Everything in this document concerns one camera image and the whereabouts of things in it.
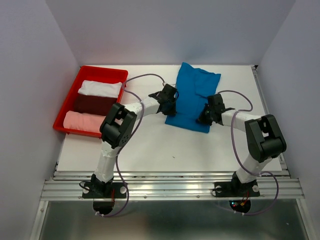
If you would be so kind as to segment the blue t shirt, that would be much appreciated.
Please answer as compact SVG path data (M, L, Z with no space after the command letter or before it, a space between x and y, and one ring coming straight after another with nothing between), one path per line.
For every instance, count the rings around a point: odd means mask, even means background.
M194 132L209 133L210 126L197 123L197 118L208 103L207 97L216 93L220 79L220 73L194 68L183 62L176 79L179 93L176 115L168 116L165 124Z

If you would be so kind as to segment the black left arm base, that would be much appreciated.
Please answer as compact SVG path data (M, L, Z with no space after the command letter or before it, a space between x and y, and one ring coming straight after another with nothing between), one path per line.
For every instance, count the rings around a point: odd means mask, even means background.
M105 186L95 186L90 181L81 181L83 199L125 199L127 189L123 182L112 182Z

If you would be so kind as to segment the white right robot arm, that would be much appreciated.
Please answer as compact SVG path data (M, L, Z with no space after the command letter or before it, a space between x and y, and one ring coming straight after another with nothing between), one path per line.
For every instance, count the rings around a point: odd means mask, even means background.
M233 194L242 195L248 190L248 183L265 174L264 167L286 151L287 143L274 115L250 114L254 106L249 98L234 90L232 93L242 96L248 102L249 108L236 110L225 107L219 92L207 97L207 103L196 122L207 126L215 123L230 127L232 149L239 164L239 169L235 172L236 179L230 182L230 189ZM244 162L241 162L237 153L235 129L246 136L248 156Z

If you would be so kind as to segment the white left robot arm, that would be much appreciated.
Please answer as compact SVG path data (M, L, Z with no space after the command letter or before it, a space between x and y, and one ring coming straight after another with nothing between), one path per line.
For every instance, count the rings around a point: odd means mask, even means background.
M121 149L138 129L143 117L162 113L175 116L178 90L165 84L161 91L149 94L145 99L130 104L115 103L100 126L101 153L96 170L91 176L94 191L100 197L111 193L110 182L114 178L114 167Z

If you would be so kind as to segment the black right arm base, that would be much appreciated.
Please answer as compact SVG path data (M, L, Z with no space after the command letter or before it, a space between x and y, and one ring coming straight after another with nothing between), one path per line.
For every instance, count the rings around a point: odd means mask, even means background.
M256 180L241 183L234 174L231 180L215 182L211 195L217 198L259 197L260 189Z

